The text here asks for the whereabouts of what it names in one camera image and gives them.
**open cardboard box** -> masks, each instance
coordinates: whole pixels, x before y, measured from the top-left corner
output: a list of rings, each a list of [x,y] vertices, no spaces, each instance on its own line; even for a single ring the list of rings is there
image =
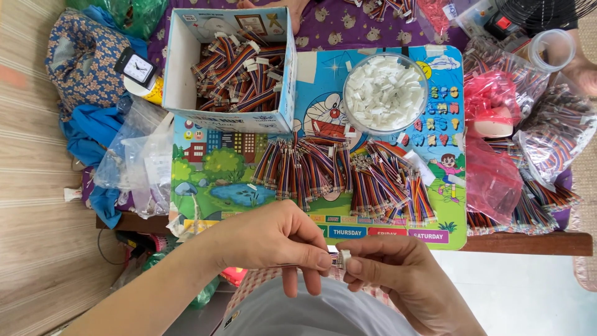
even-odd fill
[[[202,46],[214,40],[216,32],[236,35],[250,26],[266,42],[286,43],[284,79],[277,110],[270,112],[225,113],[197,111],[197,77],[191,66],[199,63]],[[164,75],[162,105],[195,124],[222,132],[288,134],[293,129],[297,56],[287,7],[246,10],[186,8],[172,10],[168,57]]]

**tiled floor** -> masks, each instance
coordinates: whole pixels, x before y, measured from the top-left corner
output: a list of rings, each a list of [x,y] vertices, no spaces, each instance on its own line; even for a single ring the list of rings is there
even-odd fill
[[[572,257],[433,251],[489,336],[597,335],[597,293]]]

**alarm clock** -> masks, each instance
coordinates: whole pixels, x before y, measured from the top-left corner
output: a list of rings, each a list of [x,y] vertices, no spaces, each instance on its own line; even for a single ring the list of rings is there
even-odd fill
[[[135,83],[150,90],[155,82],[158,67],[141,57],[131,47],[127,47],[114,66],[114,71],[123,74]]]

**black fan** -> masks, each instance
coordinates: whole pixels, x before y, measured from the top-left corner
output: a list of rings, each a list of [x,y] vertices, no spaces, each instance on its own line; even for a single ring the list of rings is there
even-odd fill
[[[591,13],[595,0],[496,0],[501,13],[527,32],[565,26]]]

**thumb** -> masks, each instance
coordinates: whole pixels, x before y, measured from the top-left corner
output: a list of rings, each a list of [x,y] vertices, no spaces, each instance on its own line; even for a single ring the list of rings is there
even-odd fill
[[[332,266],[332,257],[317,246],[289,241],[284,248],[282,263],[327,271]]]
[[[357,279],[397,289],[400,269],[398,266],[353,256],[346,263],[346,271]]]

